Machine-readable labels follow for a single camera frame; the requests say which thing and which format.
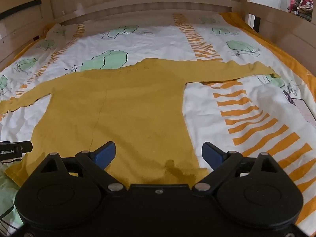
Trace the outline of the white patterned bed sheet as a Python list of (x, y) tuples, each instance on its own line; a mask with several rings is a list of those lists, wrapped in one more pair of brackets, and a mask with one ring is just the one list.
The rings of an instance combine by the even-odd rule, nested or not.
[[(183, 96), (183, 117), (199, 166), (208, 141), (245, 157), (270, 154), (303, 195), (297, 226), (315, 234), (315, 127), (284, 94), (303, 99), (315, 117), (315, 77), (294, 58), (262, 39), (233, 13), (120, 17), (63, 26), (42, 39), (1, 72), (1, 102), (21, 97), (37, 85), (88, 70), (117, 70), (143, 60), (202, 61), (239, 65), (261, 62), (272, 74), (223, 82), (191, 82)], [(1, 113), (1, 140), (31, 141), (50, 102)], [(21, 185), (5, 170), (23, 157), (1, 162), (1, 233), (21, 226), (14, 198)]]

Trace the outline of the mustard yellow knit sweater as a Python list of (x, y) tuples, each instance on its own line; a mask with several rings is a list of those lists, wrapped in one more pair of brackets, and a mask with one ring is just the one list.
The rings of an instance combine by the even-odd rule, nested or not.
[(51, 97), (33, 130), (32, 151), (5, 174), (22, 185), (52, 152), (73, 157), (112, 141), (117, 154), (108, 172), (125, 185), (194, 185), (208, 171), (199, 166), (183, 117), (186, 84), (272, 73), (261, 62), (147, 58), (117, 70), (88, 70), (43, 82), (21, 97), (1, 102), (4, 114)]

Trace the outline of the beige wooden bed frame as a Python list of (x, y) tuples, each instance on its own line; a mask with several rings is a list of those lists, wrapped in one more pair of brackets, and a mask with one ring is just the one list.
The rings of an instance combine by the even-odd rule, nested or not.
[(254, 0), (1, 0), (1, 68), (40, 35), (46, 24), (151, 10), (229, 10), (244, 20), (255, 16), (256, 31), (315, 72), (315, 21)]

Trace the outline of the red patterned bag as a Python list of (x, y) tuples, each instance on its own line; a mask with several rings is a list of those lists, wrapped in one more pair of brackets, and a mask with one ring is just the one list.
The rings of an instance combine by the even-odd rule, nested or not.
[(312, 21), (313, 0), (290, 0), (288, 11), (308, 22)]

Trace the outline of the pink notebook on bed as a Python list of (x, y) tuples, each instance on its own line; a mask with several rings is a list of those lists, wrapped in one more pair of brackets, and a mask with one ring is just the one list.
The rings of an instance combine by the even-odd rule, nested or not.
[(312, 111), (307, 106), (306, 102), (303, 99), (291, 98), (290, 94), (287, 91), (283, 91), (288, 101), (293, 104), (301, 113), (303, 118), (311, 124), (313, 127), (316, 127), (316, 120)]

